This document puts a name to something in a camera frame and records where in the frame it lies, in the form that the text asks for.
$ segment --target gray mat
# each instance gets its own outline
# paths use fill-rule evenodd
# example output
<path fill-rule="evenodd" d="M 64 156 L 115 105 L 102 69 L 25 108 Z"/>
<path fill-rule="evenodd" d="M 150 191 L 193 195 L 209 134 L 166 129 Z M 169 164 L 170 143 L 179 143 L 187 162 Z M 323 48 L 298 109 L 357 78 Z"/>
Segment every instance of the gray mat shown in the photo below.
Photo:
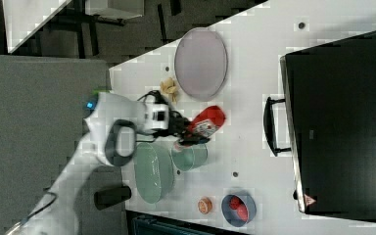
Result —
<path fill-rule="evenodd" d="M 26 217 L 82 135 L 82 106 L 108 84 L 104 61 L 0 56 L 0 234 Z M 95 172 L 75 210 L 82 234 L 120 234 L 122 207 L 97 211 L 92 194 L 121 183 L 119 168 Z"/>

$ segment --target blue bowl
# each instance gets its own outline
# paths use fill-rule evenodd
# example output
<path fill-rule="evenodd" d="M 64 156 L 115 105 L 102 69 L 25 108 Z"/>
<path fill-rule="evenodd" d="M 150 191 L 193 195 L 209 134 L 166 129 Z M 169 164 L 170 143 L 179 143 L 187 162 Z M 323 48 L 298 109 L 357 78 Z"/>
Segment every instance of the blue bowl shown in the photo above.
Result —
<path fill-rule="evenodd" d="M 242 220 L 237 214 L 237 211 L 232 210 L 230 208 L 230 201 L 231 198 L 234 196 L 238 197 L 246 206 L 247 212 L 249 213 L 247 221 Z M 253 218 L 256 216 L 257 211 L 255 201 L 253 200 L 252 196 L 250 196 L 245 191 L 225 196 L 221 203 L 221 210 L 227 222 L 233 225 L 234 227 L 241 227 L 252 221 Z"/>

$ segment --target glass cup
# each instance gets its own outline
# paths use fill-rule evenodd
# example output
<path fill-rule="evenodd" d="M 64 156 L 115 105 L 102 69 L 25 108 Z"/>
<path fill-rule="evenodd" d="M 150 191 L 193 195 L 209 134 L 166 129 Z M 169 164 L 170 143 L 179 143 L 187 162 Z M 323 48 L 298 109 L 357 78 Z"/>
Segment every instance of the glass cup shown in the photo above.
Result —
<path fill-rule="evenodd" d="M 181 146 L 175 142 L 170 149 L 170 155 L 178 169 L 188 171 L 200 167 L 207 161 L 208 150 L 205 144 Z"/>

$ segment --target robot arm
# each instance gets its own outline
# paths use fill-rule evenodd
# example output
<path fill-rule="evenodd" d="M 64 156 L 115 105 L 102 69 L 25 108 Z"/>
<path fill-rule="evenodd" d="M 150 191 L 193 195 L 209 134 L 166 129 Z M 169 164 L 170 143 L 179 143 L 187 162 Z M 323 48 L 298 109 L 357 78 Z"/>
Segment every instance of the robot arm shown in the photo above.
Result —
<path fill-rule="evenodd" d="M 130 101 L 116 94 L 99 93 L 94 112 L 85 119 L 89 133 L 80 139 L 69 163 L 32 213 L 6 234 L 76 234 L 78 219 L 73 204 L 77 193 L 97 167 L 123 166 L 130 162 L 136 150 L 136 134 L 152 135 L 154 141 L 173 135 L 180 143 L 189 145 L 209 141 L 190 133 L 188 119 L 174 111 L 159 91 L 146 96 L 149 95 L 155 97 L 154 102 Z"/>

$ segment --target warning label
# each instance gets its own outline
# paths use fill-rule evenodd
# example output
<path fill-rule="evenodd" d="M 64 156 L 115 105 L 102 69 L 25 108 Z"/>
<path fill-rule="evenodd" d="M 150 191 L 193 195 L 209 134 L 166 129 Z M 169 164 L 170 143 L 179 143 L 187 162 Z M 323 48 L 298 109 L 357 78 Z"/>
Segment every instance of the warning label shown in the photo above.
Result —
<path fill-rule="evenodd" d="M 316 203 L 316 200 L 314 200 L 312 197 L 304 194 L 304 197 L 305 197 L 305 204 L 307 207 L 309 207 L 310 205 Z"/>

